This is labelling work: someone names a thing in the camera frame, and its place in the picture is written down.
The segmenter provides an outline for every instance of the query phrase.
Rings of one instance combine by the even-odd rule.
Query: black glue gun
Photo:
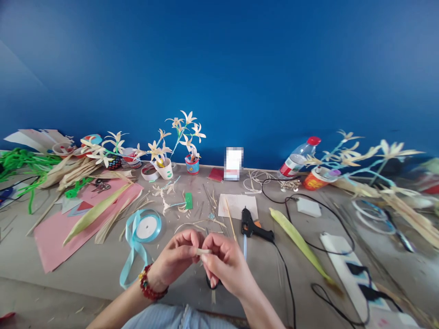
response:
[[[258,237],[267,240],[268,242],[274,243],[274,233],[273,231],[266,231],[260,227],[258,227],[252,218],[252,214],[247,208],[242,210],[241,217],[241,233],[245,234],[248,238],[250,238],[253,234]]]

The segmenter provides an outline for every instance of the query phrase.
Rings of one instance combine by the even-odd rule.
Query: person's right hand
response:
[[[201,256],[212,288],[220,279],[230,293],[241,299],[253,284],[256,285],[237,242],[211,233],[204,240],[202,249],[212,250],[211,254]]]

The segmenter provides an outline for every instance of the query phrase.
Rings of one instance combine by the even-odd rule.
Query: light blue clothing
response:
[[[189,305],[153,304],[132,317],[122,329],[236,329],[225,320],[200,313]]]

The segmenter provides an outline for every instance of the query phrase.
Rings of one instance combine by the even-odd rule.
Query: plastic water bottle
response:
[[[316,146],[321,142],[321,139],[315,136],[308,138],[305,144],[296,148],[289,158],[285,161],[284,165],[278,171],[279,179],[287,179],[293,177],[297,172],[302,169],[307,155],[313,155],[316,151]]]

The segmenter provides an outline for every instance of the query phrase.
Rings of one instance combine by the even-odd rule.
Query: red bottle cap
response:
[[[318,144],[320,144],[321,139],[316,137],[316,136],[311,136],[308,138],[308,144],[313,145],[313,146],[317,146]]]

